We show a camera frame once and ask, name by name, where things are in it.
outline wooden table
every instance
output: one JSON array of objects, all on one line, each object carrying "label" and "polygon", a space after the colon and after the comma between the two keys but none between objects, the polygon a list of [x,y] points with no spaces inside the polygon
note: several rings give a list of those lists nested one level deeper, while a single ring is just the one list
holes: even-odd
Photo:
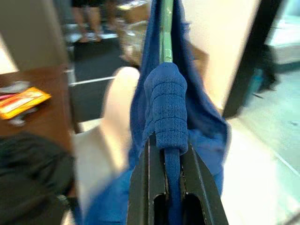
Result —
[{"label": "wooden table", "polygon": [[52,95],[37,112],[25,117],[23,127],[14,127],[7,120],[0,120],[0,135],[27,131],[48,138],[71,153],[68,78],[64,69],[64,66],[47,67],[0,75],[0,87],[14,81],[30,81],[33,86]]}]

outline feet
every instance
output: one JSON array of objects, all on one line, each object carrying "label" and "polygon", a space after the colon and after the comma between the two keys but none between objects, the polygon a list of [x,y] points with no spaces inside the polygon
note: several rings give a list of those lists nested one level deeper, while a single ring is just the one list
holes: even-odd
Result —
[{"label": "feet", "polygon": [[95,34],[95,42],[100,42],[101,41],[101,37],[99,37],[99,35]]},{"label": "feet", "polygon": [[81,39],[78,40],[79,43],[87,43],[89,39],[86,36],[83,36]]},{"label": "feet", "polygon": [[[100,42],[101,41],[101,37],[98,36],[98,35],[95,35],[92,40],[94,42]],[[89,41],[90,41],[90,38],[88,38],[87,36],[82,36],[81,39],[79,39],[77,42],[78,43],[88,43]]]}]

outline black floor mat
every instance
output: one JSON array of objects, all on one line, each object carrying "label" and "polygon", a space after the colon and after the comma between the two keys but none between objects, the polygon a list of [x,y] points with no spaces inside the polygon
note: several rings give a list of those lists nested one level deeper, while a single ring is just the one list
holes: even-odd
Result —
[{"label": "black floor mat", "polygon": [[120,58],[121,54],[117,38],[103,39],[100,43],[76,43],[76,81],[112,76],[116,69],[129,66],[129,63]]},{"label": "black floor mat", "polygon": [[70,87],[73,116],[77,122],[100,118],[105,91],[111,81],[84,83]]}]

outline blue fabric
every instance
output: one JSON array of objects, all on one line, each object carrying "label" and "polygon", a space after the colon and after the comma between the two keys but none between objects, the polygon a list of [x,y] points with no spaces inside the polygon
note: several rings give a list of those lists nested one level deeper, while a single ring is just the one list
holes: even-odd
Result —
[{"label": "blue fabric", "polygon": [[175,148],[165,149],[165,170],[168,178],[170,198],[168,202],[168,224],[182,224],[180,194],[180,151]]},{"label": "blue fabric", "polygon": [[165,150],[170,193],[168,219],[172,225],[182,224],[179,180],[180,154],[188,150],[186,89],[186,81],[173,63],[159,65],[144,83],[146,123],[142,145],[155,132],[157,147]]},{"label": "blue fabric", "polygon": [[173,6],[174,63],[159,65],[161,1],[152,1],[140,79],[131,105],[133,145],[129,151],[129,169],[99,194],[91,205],[85,224],[104,224],[104,221],[107,224],[126,224],[130,176],[144,149],[145,140],[153,131],[157,135],[157,146],[168,149],[167,176],[174,183],[172,192],[175,192],[169,206],[171,209],[180,209],[176,194],[177,159],[178,153],[183,154],[187,150],[188,139],[213,175],[219,193],[222,193],[222,163],[229,139],[228,126],[205,94],[200,76],[192,65],[192,54],[184,39],[180,0],[174,0]]}]

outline person's legs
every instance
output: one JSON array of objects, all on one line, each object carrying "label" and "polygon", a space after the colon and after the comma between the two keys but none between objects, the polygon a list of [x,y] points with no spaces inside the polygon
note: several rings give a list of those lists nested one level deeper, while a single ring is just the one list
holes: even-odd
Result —
[{"label": "person's legs", "polygon": [[99,42],[101,41],[101,38],[99,37],[99,26],[101,25],[101,14],[99,7],[90,6],[89,19],[90,27],[92,28],[96,36],[96,41]]},{"label": "person's legs", "polygon": [[88,0],[89,1],[89,20],[90,27],[95,32],[96,41],[101,41],[99,37],[99,27],[101,25],[101,14],[100,14],[100,0]]},{"label": "person's legs", "polygon": [[111,30],[116,29],[116,0],[106,0],[108,24]]},{"label": "person's legs", "polygon": [[83,17],[83,7],[84,1],[83,0],[72,0],[72,11],[75,22],[78,24],[79,31],[82,35],[82,38],[79,40],[81,43],[88,42],[88,38],[86,36],[87,32],[84,27],[84,17]]}]

